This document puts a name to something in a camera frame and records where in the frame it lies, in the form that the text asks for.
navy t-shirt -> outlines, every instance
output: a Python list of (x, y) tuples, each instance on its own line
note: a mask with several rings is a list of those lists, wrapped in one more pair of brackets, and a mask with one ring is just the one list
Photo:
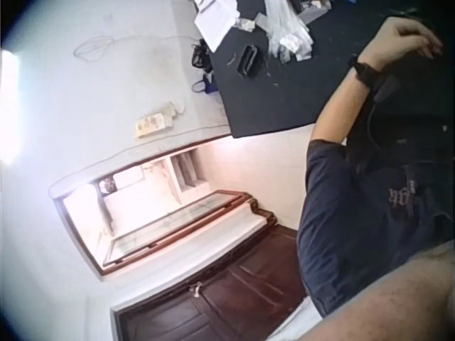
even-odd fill
[(345, 152), (316, 140), (307, 153), (297, 249), (302, 280), (323, 317), (416, 252), (453, 238), (451, 216), (433, 190), (438, 166), (359, 174)]

black table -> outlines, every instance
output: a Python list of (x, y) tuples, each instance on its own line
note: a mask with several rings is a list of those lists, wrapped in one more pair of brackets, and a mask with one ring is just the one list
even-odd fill
[[(258, 12), (266, 14), (264, 0), (237, 2), (243, 18), (254, 20)], [(419, 6), (429, 3), (418, 2)], [(409, 5), (409, 1), (396, 0), (358, 0), (357, 4), (337, 0), (332, 11), (309, 24), (315, 42), (312, 59), (297, 62), (293, 58), (286, 65), (268, 56), (268, 40), (262, 29), (247, 33), (232, 28), (211, 55), (232, 135), (236, 138), (252, 136), (314, 123), (346, 74), (351, 55), (363, 49), (390, 16), (391, 9)], [(446, 27), (441, 29), (442, 35), (446, 34)], [(394, 66), (405, 91), (401, 91), (399, 99), (387, 104), (388, 111), (453, 113), (453, 69), (450, 66), (453, 38), (450, 33), (446, 36), (444, 42), (450, 46), (446, 46), (443, 61), (431, 62), (411, 55)], [(237, 73), (247, 44), (256, 45), (262, 55), (259, 70), (252, 78)]]

forearm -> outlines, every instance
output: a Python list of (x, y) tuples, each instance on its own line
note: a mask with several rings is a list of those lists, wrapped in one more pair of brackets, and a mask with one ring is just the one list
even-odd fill
[(441, 337), (453, 327), (452, 248), (451, 243), (444, 245), (443, 257), (425, 255), (409, 261), (366, 288), (301, 341), (445, 340)]
[(370, 89), (350, 69), (343, 82), (322, 110), (311, 133), (311, 140), (341, 143), (354, 125)]

bright light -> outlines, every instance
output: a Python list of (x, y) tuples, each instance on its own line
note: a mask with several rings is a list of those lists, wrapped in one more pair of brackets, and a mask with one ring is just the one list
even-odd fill
[(18, 58), (1, 52), (0, 83), (0, 160), (10, 164), (19, 154), (18, 135)]

window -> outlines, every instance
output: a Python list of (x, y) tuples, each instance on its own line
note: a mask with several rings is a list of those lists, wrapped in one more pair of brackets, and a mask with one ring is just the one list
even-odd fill
[(188, 236), (249, 197), (212, 193), (189, 150), (107, 174), (55, 201), (81, 249), (105, 275)]

